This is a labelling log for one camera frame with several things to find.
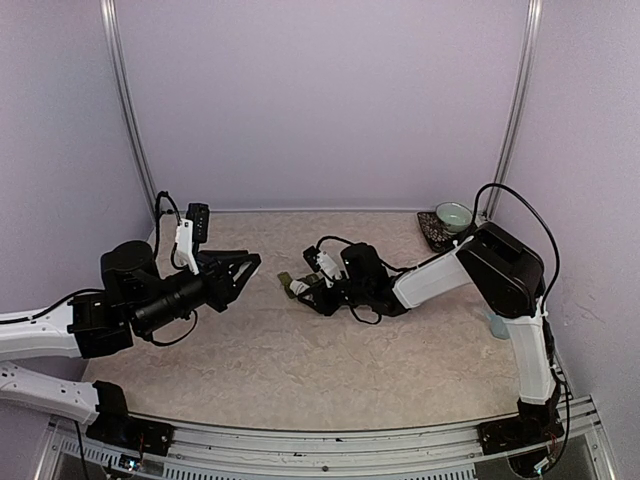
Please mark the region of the white pill bottle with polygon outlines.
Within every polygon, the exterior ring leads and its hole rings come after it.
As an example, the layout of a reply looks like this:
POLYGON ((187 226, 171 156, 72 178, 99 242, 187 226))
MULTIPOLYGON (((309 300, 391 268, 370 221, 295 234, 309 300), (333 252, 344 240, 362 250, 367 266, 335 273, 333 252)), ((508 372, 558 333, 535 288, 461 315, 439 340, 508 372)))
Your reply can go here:
POLYGON ((310 288, 310 286, 303 285, 302 283, 298 282, 297 280, 292 280, 290 285, 289 285, 289 289, 291 290, 291 292, 292 292, 292 294, 294 296, 299 296, 299 295, 303 294, 309 288, 310 288))

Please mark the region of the green pill organizer box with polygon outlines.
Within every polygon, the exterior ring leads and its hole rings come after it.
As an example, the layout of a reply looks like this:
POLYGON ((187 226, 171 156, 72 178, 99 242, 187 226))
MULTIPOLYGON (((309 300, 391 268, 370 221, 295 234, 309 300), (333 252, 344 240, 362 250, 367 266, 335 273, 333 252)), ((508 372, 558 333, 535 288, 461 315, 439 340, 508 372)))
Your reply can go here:
POLYGON ((297 298, 319 280, 315 273, 294 279, 289 272, 280 272, 277 278, 289 299, 297 298))

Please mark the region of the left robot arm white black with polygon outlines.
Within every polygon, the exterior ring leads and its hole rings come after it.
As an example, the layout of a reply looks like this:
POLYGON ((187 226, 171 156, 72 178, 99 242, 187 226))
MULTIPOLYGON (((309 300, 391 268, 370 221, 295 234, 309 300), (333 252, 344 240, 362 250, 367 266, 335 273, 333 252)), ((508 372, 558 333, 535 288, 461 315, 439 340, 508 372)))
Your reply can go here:
POLYGON ((170 253, 174 273, 161 276, 160 243, 132 240, 102 255, 102 288, 72 292, 42 310, 1 317, 1 398, 102 430, 121 445, 140 434, 123 390, 109 382, 67 381, 24 369, 39 357, 94 359, 114 355, 141 339, 159 348, 154 334, 183 319, 196 323, 198 308, 221 313, 236 301, 261 264, 247 250, 204 250, 209 208, 172 204, 176 233, 170 253))

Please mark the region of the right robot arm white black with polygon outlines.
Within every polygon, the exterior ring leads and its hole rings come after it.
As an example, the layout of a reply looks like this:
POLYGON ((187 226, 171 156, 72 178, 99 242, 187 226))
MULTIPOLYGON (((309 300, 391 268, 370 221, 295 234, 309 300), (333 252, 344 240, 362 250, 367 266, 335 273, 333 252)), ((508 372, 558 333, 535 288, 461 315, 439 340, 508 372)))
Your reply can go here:
POLYGON ((397 317, 466 285, 479 292, 509 335, 519 373, 517 414, 486 422, 479 432, 487 450, 528 445, 569 432, 558 404, 569 389, 554 367, 555 339, 547 299, 555 284, 544 277, 543 260, 497 224, 471 222, 451 247, 415 266, 394 268, 376 249, 346 242, 335 262, 316 243, 303 253, 312 275, 290 282, 293 297, 331 316, 341 308, 369 308, 378 320, 397 317))

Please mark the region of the black patterned tray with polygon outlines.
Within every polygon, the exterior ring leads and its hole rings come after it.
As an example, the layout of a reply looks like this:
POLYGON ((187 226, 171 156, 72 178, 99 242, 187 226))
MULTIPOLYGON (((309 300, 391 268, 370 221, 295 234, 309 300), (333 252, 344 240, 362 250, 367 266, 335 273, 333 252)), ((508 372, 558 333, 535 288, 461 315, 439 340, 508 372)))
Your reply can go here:
POLYGON ((471 223, 465 231, 450 234, 444 230, 435 211, 418 212, 417 221, 424 239, 434 253, 443 253, 451 250, 455 245, 460 245, 477 229, 477 226, 471 223))

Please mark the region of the pale green bowl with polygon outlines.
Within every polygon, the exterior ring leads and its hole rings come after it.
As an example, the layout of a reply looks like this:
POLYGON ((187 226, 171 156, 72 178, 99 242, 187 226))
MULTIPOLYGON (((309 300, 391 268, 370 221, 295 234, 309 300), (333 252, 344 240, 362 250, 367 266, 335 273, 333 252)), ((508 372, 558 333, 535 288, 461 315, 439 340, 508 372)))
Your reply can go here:
POLYGON ((444 230, 450 234, 465 231, 472 223, 472 212, 457 202, 443 202, 435 209, 435 214, 444 230))

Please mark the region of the light blue mug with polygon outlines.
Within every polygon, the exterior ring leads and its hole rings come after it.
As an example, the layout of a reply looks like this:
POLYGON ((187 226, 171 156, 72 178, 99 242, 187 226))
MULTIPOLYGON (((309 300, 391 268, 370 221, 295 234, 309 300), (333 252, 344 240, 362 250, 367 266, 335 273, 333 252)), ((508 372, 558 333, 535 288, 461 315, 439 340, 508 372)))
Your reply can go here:
POLYGON ((490 332, 495 338, 500 340, 510 339, 508 329, 501 316, 490 310, 485 312, 485 316, 488 320, 490 332))

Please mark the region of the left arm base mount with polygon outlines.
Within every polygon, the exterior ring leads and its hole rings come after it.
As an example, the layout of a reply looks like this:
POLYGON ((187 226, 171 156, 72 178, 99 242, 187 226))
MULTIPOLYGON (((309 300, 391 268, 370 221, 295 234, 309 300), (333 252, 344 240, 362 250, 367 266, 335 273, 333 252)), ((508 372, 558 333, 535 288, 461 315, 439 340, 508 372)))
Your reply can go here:
POLYGON ((168 423, 101 413, 86 429, 88 438, 105 444, 165 457, 174 427, 168 423))

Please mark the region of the front aluminium rail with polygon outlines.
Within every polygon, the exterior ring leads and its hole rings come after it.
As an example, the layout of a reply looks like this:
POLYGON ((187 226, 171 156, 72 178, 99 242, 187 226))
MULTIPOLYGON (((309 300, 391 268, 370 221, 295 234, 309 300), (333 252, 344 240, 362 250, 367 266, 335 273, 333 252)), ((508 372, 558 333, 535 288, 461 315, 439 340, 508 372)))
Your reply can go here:
POLYGON ((268 431, 192 422, 173 423, 164 456, 78 440, 71 424, 50 421, 33 479, 477 479, 492 467, 511 477, 517 461, 541 450, 529 445, 484 452, 478 421, 410 429, 345 432, 268 431))

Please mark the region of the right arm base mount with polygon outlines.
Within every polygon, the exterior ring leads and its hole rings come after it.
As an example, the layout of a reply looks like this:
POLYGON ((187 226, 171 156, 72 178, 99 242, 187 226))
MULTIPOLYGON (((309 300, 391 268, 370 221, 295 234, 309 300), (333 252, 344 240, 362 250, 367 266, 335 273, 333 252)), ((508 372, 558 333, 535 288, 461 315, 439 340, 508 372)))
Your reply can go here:
POLYGON ((511 450, 545 443, 553 437, 564 435, 561 422, 553 421, 541 426, 535 419, 508 417, 482 422, 477 426, 479 442, 484 455, 503 453, 511 450))

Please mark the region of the left aluminium frame post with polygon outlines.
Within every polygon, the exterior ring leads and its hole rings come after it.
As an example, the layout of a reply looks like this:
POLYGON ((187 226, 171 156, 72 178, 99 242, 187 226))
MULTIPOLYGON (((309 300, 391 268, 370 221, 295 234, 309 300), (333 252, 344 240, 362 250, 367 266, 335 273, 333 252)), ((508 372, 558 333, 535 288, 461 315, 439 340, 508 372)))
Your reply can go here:
POLYGON ((116 2, 114 0, 100 0, 99 4, 110 62, 116 83, 117 97, 132 151, 134 165, 139 176, 148 209, 150 214, 154 215, 157 188, 142 143, 133 96, 129 85, 116 2))

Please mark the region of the aluminium frame post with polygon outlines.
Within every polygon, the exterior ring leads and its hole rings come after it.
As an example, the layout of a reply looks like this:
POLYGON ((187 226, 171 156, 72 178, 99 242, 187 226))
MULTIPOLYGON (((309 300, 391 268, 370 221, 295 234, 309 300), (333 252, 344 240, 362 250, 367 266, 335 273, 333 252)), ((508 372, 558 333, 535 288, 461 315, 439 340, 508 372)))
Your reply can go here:
POLYGON ((154 215, 157 188, 142 143, 133 96, 129 85, 116 2, 114 0, 100 0, 99 4, 110 62, 116 83, 117 97, 132 151, 134 165, 139 176, 148 209, 150 214, 154 215))
POLYGON ((542 0, 530 0, 527 4, 527 15, 515 86, 507 118, 506 129, 500 148, 498 163, 494 173, 494 183, 503 185, 507 183, 517 136, 525 109, 526 96, 534 68, 536 48, 543 15, 543 4, 544 2, 542 0))

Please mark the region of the right aluminium frame post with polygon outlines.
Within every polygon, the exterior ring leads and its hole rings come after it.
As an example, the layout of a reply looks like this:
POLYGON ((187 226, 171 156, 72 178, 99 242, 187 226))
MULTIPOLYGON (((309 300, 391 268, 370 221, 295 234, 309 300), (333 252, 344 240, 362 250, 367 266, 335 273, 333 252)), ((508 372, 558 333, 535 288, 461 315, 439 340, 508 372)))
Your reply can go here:
POLYGON ((494 183, 503 185, 507 183, 517 136, 525 109, 526 96, 534 68, 536 48, 543 15, 543 4, 544 2, 542 0, 530 0, 527 4, 527 15, 515 86, 507 118, 506 129, 500 148, 498 163, 494 173, 494 183))

